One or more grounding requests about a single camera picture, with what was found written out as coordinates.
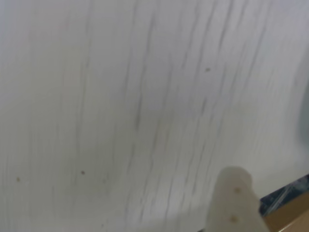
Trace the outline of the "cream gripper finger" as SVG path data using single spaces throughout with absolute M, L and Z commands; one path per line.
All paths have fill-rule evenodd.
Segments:
M 241 167 L 222 169 L 216 180 L 205 232 L 267 232 L 251 175 Z

